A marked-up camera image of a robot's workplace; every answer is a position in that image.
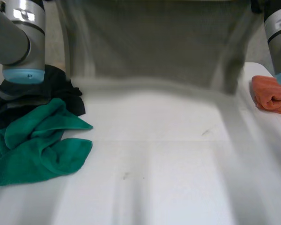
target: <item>black cloth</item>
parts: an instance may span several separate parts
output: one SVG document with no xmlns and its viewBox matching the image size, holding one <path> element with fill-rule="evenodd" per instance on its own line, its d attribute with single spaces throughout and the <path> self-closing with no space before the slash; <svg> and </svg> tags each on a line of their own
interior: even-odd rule
<svg viewBox="0 0 281 225">
<path fill-rule="evenodd" d="M 76 116 L 85 114 L 79 88 L 74 88 L 61 69 L 46 65 L 41 84 L 16 84 L 6 80 L 0 85 L 0 130 L 53 98 L 66 103 L 69 112 Z"/>
</svg>

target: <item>dark stain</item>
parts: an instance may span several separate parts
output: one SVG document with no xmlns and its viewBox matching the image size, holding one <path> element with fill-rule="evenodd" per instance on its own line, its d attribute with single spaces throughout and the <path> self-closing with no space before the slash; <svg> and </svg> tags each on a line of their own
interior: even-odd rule
<svg viewBox="0 0 281 225">
<path fill-rule="evenodd" d="M 126 180 L 129 178 L 130 173 L 126 172 L 123 176 L 123 180 Z"/>
<path fill-rule="evenodd" d="M 206 134 L 210 133 L 210 129 L 207 129 L 206 131 L 204 131 L 201 136 L 205 136 Z"/>
</svg>

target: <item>crumpled fabric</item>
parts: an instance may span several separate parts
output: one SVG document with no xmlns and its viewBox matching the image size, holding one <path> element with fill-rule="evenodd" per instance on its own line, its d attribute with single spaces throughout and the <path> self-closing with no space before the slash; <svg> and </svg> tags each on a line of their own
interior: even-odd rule
<svg viewBox="0 0 281 225">
<path fill-rule="evenodd" d="M 68 129 L 93 127 L 54 98 L 0 130 L 0 186 L 34 183 L 78 171 L 92 147 L 89 140 L 60 140 Z"/>
</svg>

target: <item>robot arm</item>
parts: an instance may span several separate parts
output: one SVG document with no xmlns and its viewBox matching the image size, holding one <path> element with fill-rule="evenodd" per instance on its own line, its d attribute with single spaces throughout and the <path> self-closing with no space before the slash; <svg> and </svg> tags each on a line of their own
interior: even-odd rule
<svg viewBox="0 0 281 225">
<path fill-rule="evenodd" d="M 265 31 L 276 78 L 281 84 L 281 0 L 268 0 L 264 4 Z"/>
<path fill-rule="evenodd" d="M 42 0 L 11 0 L 0 12 L 0 64 L 13 83 L 44 80 L 45 11 Z"/>
</svg>

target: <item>cloth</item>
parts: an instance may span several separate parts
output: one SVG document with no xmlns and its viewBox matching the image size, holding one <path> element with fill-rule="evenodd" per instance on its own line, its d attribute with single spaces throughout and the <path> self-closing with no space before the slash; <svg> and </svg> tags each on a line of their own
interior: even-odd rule
<svg viewBox="0 0 281 225">
<path fill-rule="evenodd" d="M 0 130 L 53 98 L 66 103 L 69 112 L 76 116 L 85 114 L 79 88 L 74 88 L 66 74 L 54 66 L 45 66 L 44 82 L 23 85 L 6 80 L 0 85 Z"/>
<path fill-rule="evenodd" d="M 68 138 L 66 129 L 92 126 L 66 110 L 58 98 L 0 130 L 0 186 L 49 180 L 78 171 L 92 142 Z"/>
<path fill-rule="evenodd" d="M 278 84 L 276 78 L 254 76 L 252 89 L 259 109 L 281 114 L 281 85 Z"/>
<path fill-rule="evenodd" d="M 89 79 L 148 78 L 233 94 L 262 25 L 250 0 L 62 0 L 66 65 Z"/>
</svg>

